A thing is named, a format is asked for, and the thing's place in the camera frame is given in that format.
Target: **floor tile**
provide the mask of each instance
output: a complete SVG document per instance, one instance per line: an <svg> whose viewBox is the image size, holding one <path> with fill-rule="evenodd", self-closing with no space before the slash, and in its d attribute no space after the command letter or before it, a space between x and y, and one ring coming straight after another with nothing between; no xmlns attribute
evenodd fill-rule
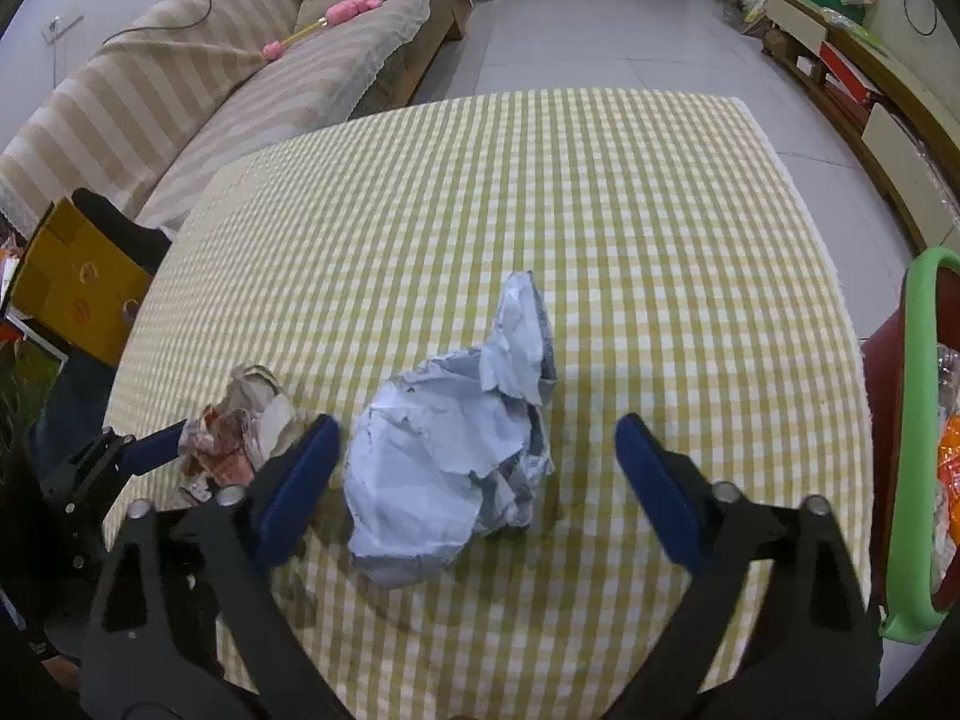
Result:
<svg viewBox="0 0 960 720"><path fill-rule="evenodd" d="M576 86L640 87L625 59L582 59L487 65L480 71L476 93L520 89L565 89Z"/></svg>
<svg viewBox="0 0 960 720"><path fill-rule="evenodd" d="M726 23L717 23L712 28L713 33L723 40L728 49L747 65L754 75L772 90L779 100L789 102L794 109L797 121L803 124L808 134L816 141L817 153L808 154L797 152L802 156L815 156L835 165L859 167L860 162L837 134L833 125L827 121L816 105L808 98L797 79L790 76L773 57L764 56L761 52L760 39L746 37L730 28Z"/></svg>
<svg viewBox="0 0 960 720"><path fill-rule="evenodd" d="M486 65L564 59L626 58L620 35L587 10L558 12L542 1L501 7Z"/></svg>
<svg viewBox="0 0 960 720"><path fill-rule="evenodd" d="M476 94L479 64L464 65L456 47L444 45L421 79L411 104L435 103Z"/></svg>
<svg viewBox="0 0 960 720"><path fill-rule="evenodd" d="M481 65L484 54L487 52L487 45L490 42L490 35L493 32L493 24L496 22L496 2L483 0L474 4L470 15L467 17L467 29L464 37L460 40L450 40L445 43L445 47L459 56L461 65Z"/></svg>
<svg viewBox="0 0 960 720"><path fill-rule="evenodd" d="M845 199L856 209L877 242L891 282L899 294L907 266L915 255L896 211L880 196L874 182L863 170L837 170L837 173L843 182Z"/></svg>
<svg viewBox="0 0 960 720"><path fill-rule="evenodd" d="M887 255L851 199L849 167L803 157L781 157L810 210L837 268L853 330L866 338L896 309L899 291Z"/></svg>
<svg viewBox="0 0 960 720"><path fill-rule="evenodd" d="M648 89L744 98L757 87L754 77L743 66L712 67L663 59L631 59L630 64Z"/></svg>
<svg viewBox="0 0 960 720"><path fill-rule="evenodd" d="M682 26L648 16L647 21L621 15L611 19L611 28L621 35L629 59L660 59L672 62L740 68L742 60L709 30L687 23Z"/></svg>
<svg viewBox="0 0 960 720"><path fill-rule="evenodd" d="M880 661L880 684L877 685L877 702L886 698L913 664L923 654L935 632L927 634L920 644L902 644L899 641L883 640L883 659Z"/></svg>

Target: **blue gripper pad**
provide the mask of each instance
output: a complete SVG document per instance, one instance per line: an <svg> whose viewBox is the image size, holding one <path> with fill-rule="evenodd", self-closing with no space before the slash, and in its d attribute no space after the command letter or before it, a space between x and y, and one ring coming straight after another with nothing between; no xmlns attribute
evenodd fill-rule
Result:
<svg viewBox="0 0 960 720"><path fill-rule="evenodd" d="M124 447L120 470L133 476L142 476L176 458L179 454L176 446L179 435L184 432L184 423L186 419Z"/></svg>
<svg viewBox="0 0 960 720"><path fill-rule="evenodd" d="M667 557L696 574L704 562L700 522L693 504L664 465L664 447L635 413L618 420L613 445L616 459Z"/></svg>
<svg viewBox="0 0 960 720"><path fill-rule="evenodd" d="M289 453L296 455L291 464L284 462L288 460ZM251 512L251 523L259 536L251 559L260 570L287 562L296 549L296 543L306 532L320 495L340 459L340 428L337 420L321 415L307 428L288 455L270 460L251 484L251 493L256 495L257 480L271 466L276 463L276 470L289 469L283 479L271 480L272 485L277 485L275 493L263 506L257 501Z"/></svg>

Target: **yellow checkered tablecloth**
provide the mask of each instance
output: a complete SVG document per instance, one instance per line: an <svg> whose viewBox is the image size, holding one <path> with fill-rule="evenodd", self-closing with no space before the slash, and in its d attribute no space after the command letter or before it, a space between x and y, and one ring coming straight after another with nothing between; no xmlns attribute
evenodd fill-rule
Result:
<svg viewBox="0 0 960 720"><path fill-rule="evenodd" d="M282 143L214 178L157 274L107 423L146 435L259 362L344 430L378 385L482 341L510 271L557 343L556 474L521 535L475 538L439 579L352 570L339 481L277 603L358 718L597 717L685 588L613 456L636 410L709 479L832 500L867 577L870 418L859 350L803 201L735 100L552 90L448 100ZM178 504L170 466L133 498ZM710 681L736 669L760 576ZM222 637L227 673L247 683Z"/></svg>

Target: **plastic bag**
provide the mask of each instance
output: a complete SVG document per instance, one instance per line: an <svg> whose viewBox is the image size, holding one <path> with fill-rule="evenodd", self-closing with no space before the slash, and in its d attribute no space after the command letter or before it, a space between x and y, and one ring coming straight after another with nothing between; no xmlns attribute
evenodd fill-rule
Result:
<svg viewBox="0 0 960 720"><path fill-rule="evenodd" d="M960 352L942 343L937 346L940 369L938 413L940 446L937 450L937 498L933 527L932 585L944 579L960 544Z"/></svg>
<svg viewBox="0 0 960 720"><path fill-rule="evenodd" d="M880 38L872 32L867 32L865 28L858 25L854 20L848 19L842 13L833 10L833 8L822 7L820 8L820 13L830 26L843 29L846 33L853 35L853 37L856 37L861 43L865 43L880 55L887 55L886 47L880 42Z"/></svg>
<svg viewBox="0 0 960 720"><path fill-rule="evenodd" d="M195 506L227 485L246 487L299 435L293 405L275 376L262 365L237 365L224 399L184 424L176 488Z"/></svg>

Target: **yellow box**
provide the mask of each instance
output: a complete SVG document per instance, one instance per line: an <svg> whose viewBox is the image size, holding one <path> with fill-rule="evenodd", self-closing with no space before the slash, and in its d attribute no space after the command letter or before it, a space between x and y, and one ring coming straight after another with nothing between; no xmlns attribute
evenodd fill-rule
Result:
<svg viewBox="0 0 960 720"><path fill-rule="evenodd" d="M64 341L116 367L133 327L130 314L151 280L70 200L61 199L40 220L8 299Z"/></svg>

